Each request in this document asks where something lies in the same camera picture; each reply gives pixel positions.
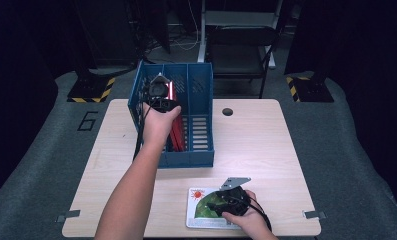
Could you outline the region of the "blue plastic file rack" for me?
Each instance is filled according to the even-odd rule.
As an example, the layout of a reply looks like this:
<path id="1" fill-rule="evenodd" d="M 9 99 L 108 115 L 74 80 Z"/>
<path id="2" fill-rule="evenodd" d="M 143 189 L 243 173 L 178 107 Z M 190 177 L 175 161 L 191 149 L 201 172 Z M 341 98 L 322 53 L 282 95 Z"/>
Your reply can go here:
<path id="1" fill-rule="evenodd" d="M 162 74 L 174 82 L 184 126 L 185 147 L 182 152 L 172 149 L 170 136 L 159 160 L 161 168 L 211 167 L 214 161 L 212 134 L 213 73 L 209 63 L 146 64 L 149 84 L 143 104 L 149 105 L 150 82 Z M 141 119 L 145 113 L 141 109 Z"/>

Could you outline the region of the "black yellow-striped stand base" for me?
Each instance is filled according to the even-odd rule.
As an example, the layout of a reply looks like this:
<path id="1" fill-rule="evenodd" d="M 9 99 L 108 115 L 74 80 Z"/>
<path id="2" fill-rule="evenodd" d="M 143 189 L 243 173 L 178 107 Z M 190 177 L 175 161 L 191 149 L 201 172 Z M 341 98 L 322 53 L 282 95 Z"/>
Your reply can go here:
<path id="1" fill-rule="evenodd" d="M 290 93 L 295 102 L 333 102 L 327 86 L 316 83 L 307 77 L 286 78 Z"/>
<path id="2" fill-rule="evenodd" d="M 113 74 L 95 74 L 86 71 L 77 71 L 77 80 L 67 95 L 68 102 L 100 103 L 110 94 L 115 82 Z"/>

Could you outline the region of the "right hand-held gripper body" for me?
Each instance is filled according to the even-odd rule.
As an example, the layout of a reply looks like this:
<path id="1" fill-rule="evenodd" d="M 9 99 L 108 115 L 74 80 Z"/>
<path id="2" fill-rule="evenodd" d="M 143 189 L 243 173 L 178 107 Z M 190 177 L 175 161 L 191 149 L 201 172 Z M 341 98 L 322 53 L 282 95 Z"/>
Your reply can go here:
<path id="1" fill-rule="evenodd" d="M 224 211 L 235 216 L 242 216 L 250 206 L 250 197 L 241 187 L 242 184 L 250 181 L 249 177 L 228 177 L 220 186 L 216 195 L 223 200 Z"/>

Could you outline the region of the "person's right hand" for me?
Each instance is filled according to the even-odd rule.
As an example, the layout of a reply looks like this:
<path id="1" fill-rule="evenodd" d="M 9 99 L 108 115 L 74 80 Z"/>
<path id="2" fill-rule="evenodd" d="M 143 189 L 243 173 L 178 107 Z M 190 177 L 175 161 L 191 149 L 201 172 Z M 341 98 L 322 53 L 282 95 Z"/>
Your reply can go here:
<path id="1" fill-rule="evenodd" d="M 243 216 L 235 216 L 228 212 L 223 212 L 222 216 L 238 225 L 248 236 L 253 233 L 271 232 L 263 216 L 253 208 L 249 208 Z"/>

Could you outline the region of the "dark curtain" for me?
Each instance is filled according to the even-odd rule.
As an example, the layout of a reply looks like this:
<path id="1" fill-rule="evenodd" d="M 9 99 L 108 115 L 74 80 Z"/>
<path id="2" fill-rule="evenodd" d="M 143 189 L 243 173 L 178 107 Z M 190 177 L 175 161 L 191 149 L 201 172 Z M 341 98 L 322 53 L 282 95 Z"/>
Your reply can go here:
<path id="1" fill-rule="evenodd" d="M 12 0 L 0 0 L 0 189 L 53 108 L 54 77 Z"/>
<path id="2" fill-rule="evenodd" d="M 357 137 L 397 202 L 397 0 L 345 0 L 349 36 L 334 68 Z"/>

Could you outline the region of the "grey tape piece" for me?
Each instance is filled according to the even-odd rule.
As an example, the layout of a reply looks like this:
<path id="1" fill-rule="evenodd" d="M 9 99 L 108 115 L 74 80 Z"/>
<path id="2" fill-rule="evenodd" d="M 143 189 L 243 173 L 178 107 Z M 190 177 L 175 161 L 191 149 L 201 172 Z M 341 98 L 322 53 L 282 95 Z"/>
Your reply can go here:
<path id="1" fill-rule="evenodd" d="M 58 215 L 55 219 L 56 223 L 63 223 L 67 218 L 74 218 L 80 216 L 80 210 L 70 210 Z"/>
<path id="2" fill-rule="evenodd" d="M 304 211 L 303 215 L 306 219 L 326 219 L 327 215 L 323 211 Z"/>

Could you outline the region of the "blue cartoon picture book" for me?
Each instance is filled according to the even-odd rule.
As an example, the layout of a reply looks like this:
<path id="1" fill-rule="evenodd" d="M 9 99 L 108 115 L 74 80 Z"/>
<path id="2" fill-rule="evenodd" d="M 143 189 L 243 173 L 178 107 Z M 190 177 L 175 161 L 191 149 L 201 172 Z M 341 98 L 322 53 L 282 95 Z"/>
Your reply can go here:
<path id="1" fill-rule="evenodd" d="M 136 130 L 139 130 L 140 126 L 140 114 L 142 109 L 140 104 L 144 100 L 145 88 L 149 84 L 145 67 L 146 64 L 140 61 L 127 104 Z"/>

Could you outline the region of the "black folding chair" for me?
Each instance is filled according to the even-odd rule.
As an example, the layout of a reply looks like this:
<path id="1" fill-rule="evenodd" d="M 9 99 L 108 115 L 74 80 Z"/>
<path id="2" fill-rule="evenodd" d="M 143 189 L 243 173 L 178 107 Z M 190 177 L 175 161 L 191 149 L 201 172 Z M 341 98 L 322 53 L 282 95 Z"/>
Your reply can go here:
<path id="1" fill-rule="evenodd" d="M 271 53 L 279 38 L 272 27 L 223 27 L 207 37 L 205 60 L 214 79 L 260 79 L 258 97 L 265 88 Z"/>

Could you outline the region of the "person's left hand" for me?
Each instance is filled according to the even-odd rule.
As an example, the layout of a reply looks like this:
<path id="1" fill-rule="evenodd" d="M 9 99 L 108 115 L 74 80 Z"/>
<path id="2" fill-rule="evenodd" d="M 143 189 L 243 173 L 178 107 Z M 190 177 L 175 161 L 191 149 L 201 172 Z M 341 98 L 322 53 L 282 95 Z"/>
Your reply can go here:
<path id="1" fill-rule="evenodd" d="M 144 104 L 143 110 L 146 114 L 143 131 L 144 146 L 161 151 L 172 129 L 173 121 L 181 112 L 181 107 L 177 106 L 169 112 L 161 113 L 148 104 Z"/>

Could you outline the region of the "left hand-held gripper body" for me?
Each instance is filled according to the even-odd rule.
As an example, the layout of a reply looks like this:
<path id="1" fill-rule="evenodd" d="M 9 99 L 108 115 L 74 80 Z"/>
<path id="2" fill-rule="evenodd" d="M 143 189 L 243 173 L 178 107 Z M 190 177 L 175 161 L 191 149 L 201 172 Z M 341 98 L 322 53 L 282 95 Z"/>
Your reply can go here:
<path id="1" fill-rule="evenodd" d="M 155 110 L 165 113 L 179 106 L 174 82 L 162 74 L 158 74 L 149 85 L 149 105 Z"/>

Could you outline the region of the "white and green picture book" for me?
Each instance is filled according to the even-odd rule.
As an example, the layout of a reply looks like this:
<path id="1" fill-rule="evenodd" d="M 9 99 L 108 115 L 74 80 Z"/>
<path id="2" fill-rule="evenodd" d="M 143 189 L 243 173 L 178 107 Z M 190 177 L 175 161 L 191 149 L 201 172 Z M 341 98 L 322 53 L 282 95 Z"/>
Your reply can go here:
<path id="1" fill-rule="evenodd" d="M 227 221 L 222 215 L 206 207 L 208 202 L 221 204 L 216 188 L 190 188 L 187 200 L 186 226 L 200 229 L 239 229 L 239 226 Z"/>

